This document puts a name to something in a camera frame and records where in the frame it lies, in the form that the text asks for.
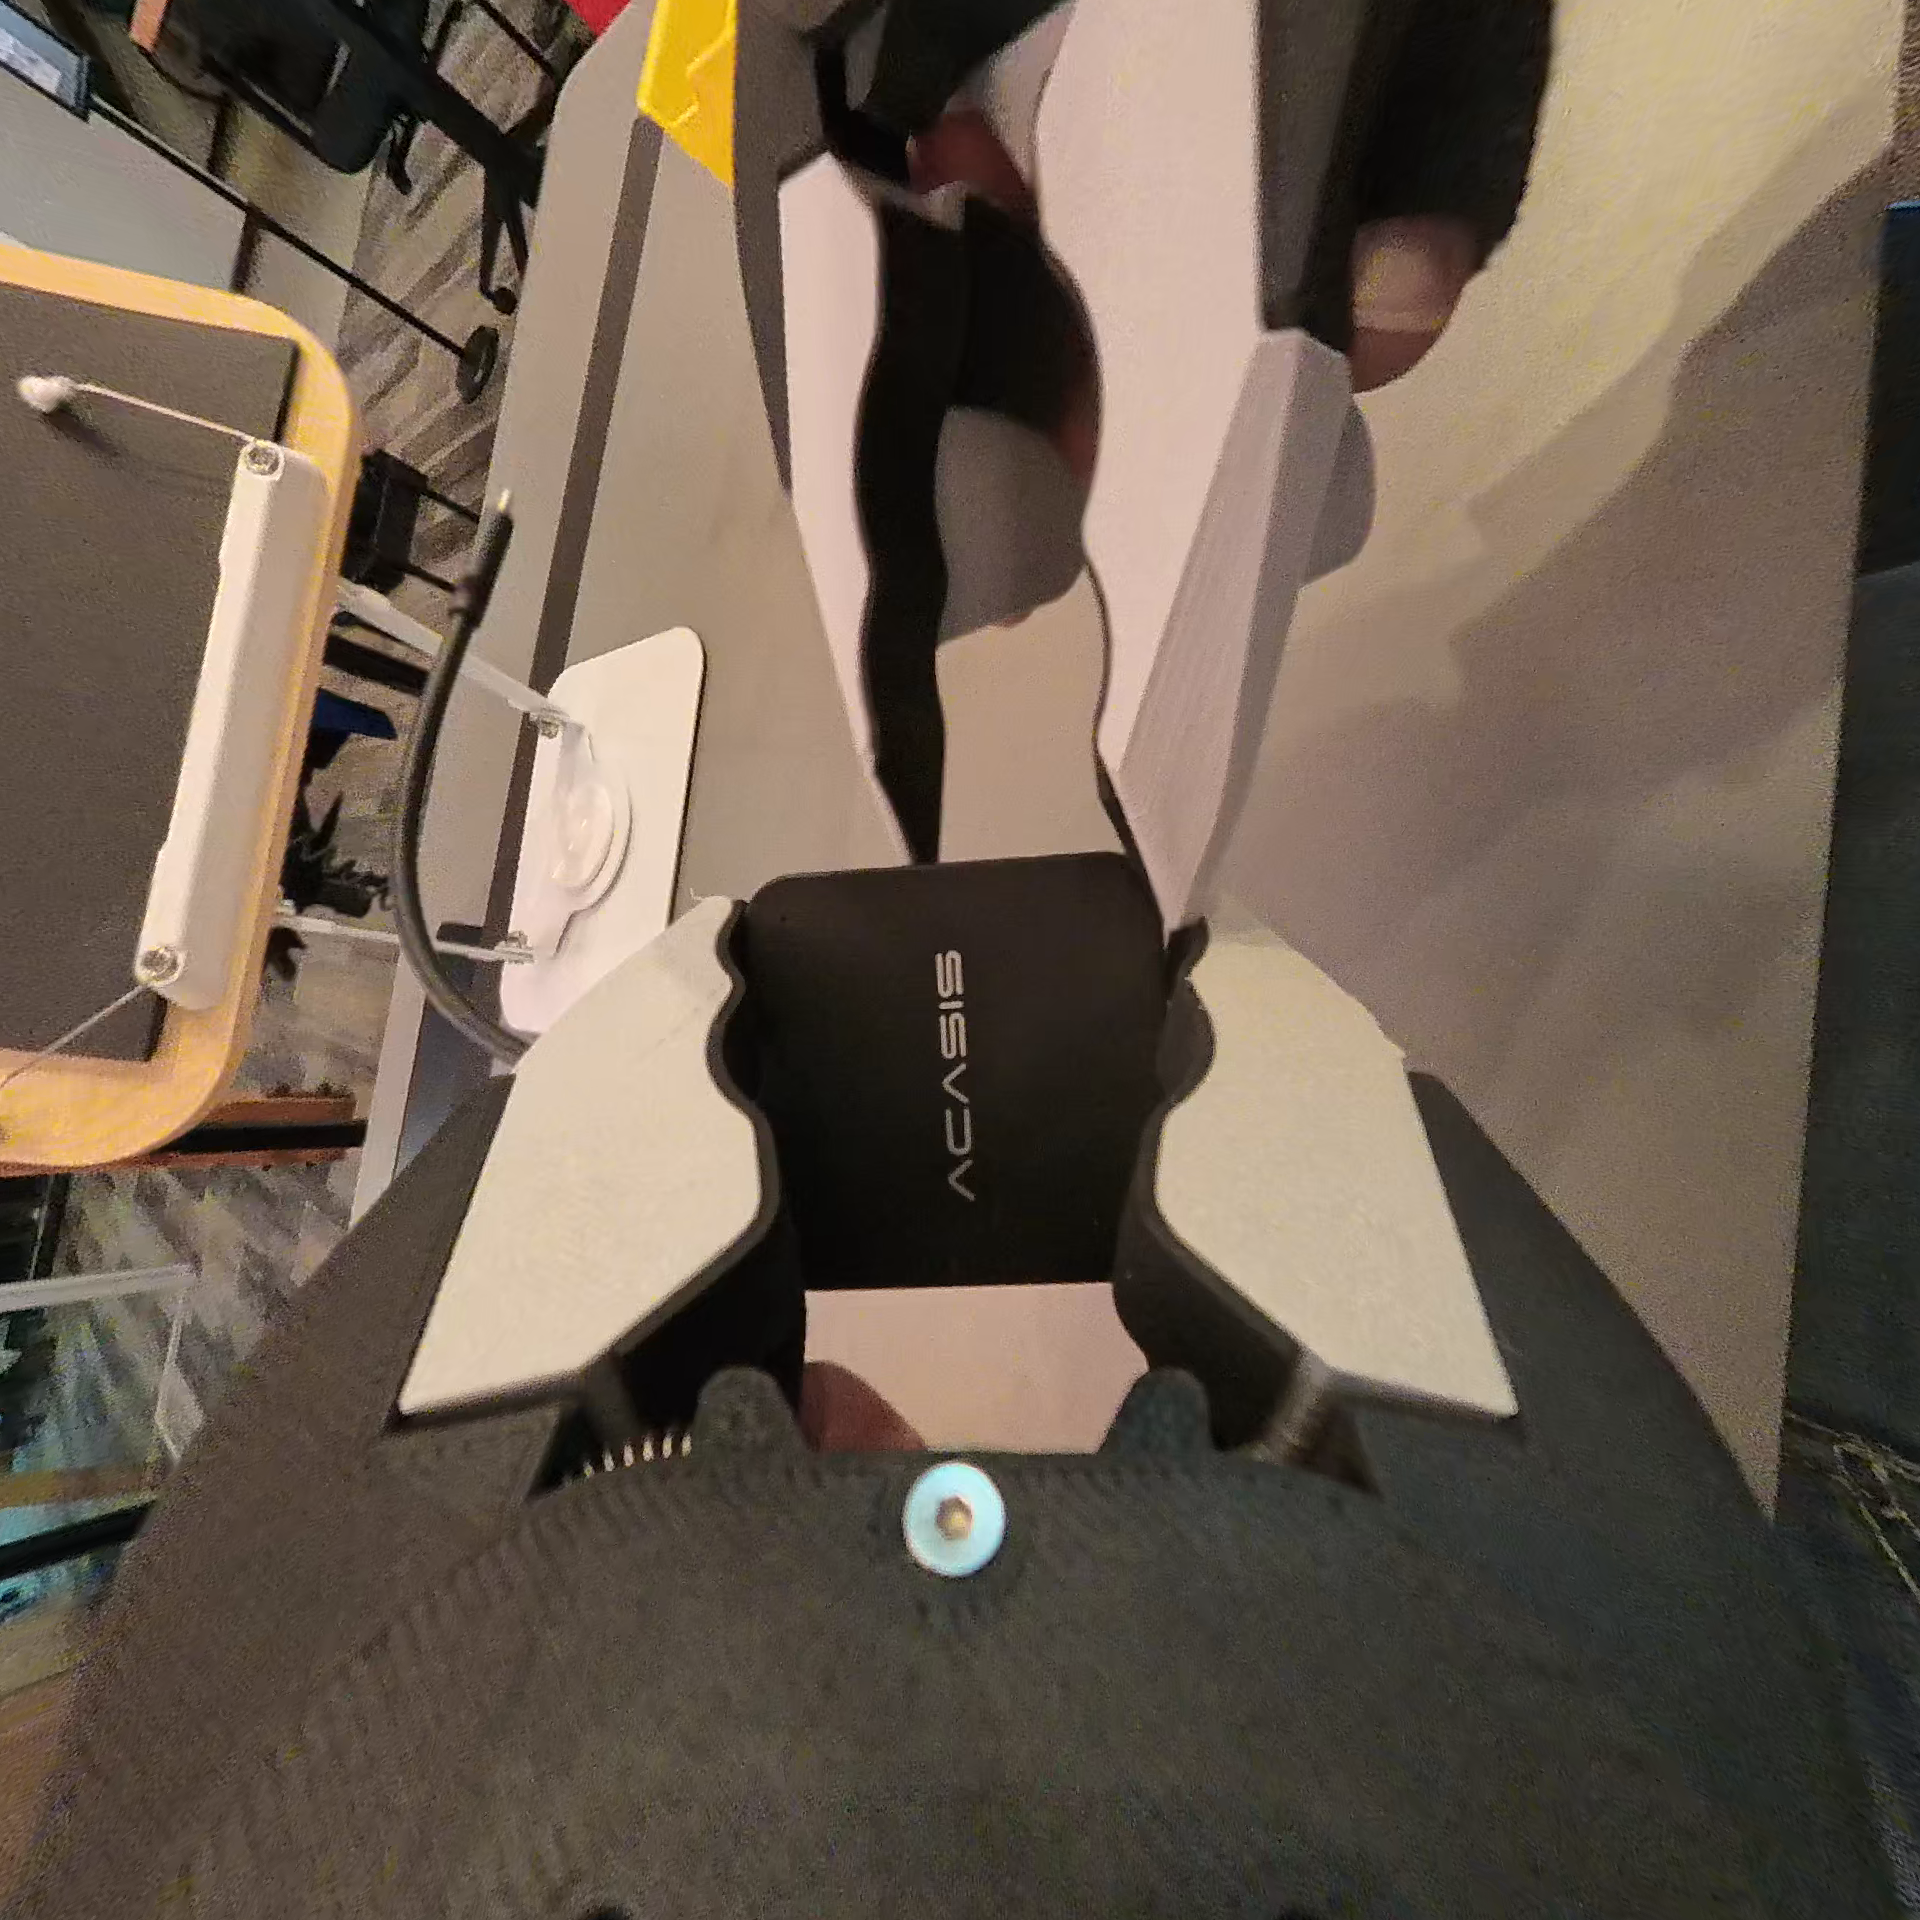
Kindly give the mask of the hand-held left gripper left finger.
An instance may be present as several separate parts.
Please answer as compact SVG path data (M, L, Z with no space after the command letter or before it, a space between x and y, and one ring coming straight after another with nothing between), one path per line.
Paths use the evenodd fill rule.
M723 1063L743 900L703 900L516 1070L396 1410L581 1395L775 1222L773 1141Z

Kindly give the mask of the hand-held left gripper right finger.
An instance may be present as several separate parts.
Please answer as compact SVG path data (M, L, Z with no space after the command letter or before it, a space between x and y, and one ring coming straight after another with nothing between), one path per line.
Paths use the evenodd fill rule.
M1114 1301L1222 1449L1312 1449L1351 1403L1478 1425L1520 1399L1404 1050L1267 931L1179 956Z

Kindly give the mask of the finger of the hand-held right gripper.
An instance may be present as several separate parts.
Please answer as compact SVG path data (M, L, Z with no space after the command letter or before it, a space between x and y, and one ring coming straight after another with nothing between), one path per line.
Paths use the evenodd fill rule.
M837 156L781 187L790 495L855 735L917 865L940 850L948 224Z
M1344 106L1345 4L1081 2L1036 110L1099 371L1096 746L1165 917L1208 911L1340 465L1345 359L1288 306Z

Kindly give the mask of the black square hub with cable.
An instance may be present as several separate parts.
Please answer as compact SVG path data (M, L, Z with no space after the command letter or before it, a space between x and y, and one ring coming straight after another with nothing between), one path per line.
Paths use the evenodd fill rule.
M506 506L453 589L484 614ZM775 1222L707 1290L757 1262L783 1293L1114 1281L1172 991L1121 854L785 877L734 959L723 1063L773 1141Z

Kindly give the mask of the person's right forearm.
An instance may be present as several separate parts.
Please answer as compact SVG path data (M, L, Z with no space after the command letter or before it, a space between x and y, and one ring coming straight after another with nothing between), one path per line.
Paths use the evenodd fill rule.
M1352 247L1440 214L1485 262L1517 222L1552 2L1267 2L1258 26L1260 323L1349 354Z

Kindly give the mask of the person's right hand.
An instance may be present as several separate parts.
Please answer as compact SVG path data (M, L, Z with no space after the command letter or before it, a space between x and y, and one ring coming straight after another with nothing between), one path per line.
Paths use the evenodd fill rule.
M1478 231L1452 214L1358 228L1349 348L1356 394L1407 376L1434 348L1483 262Z

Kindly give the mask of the person's left hand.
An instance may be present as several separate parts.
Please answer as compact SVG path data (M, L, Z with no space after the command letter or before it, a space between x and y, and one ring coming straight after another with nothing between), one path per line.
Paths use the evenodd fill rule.
M822 1454L917 1454L923 1439L896 1403L837 1362L805 1362L800 1425Z

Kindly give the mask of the yellow plastic bin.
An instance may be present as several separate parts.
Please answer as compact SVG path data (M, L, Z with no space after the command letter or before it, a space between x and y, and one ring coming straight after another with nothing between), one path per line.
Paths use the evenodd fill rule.
M736 183L737 2L658 2L636 109L723 188Z

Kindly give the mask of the person's jeans leg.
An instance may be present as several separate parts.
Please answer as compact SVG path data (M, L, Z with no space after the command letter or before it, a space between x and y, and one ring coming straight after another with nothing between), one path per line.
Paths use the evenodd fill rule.
M1866 1805L1919 1912L1919 567L1847 637L1780 1519L1840 1646Z

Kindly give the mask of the wooden-edged black board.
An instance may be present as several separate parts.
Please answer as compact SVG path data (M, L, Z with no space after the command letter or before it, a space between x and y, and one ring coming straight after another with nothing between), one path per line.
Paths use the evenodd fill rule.
M133 1162L245 1055L360 459L268 304L6 242L6 1171Z

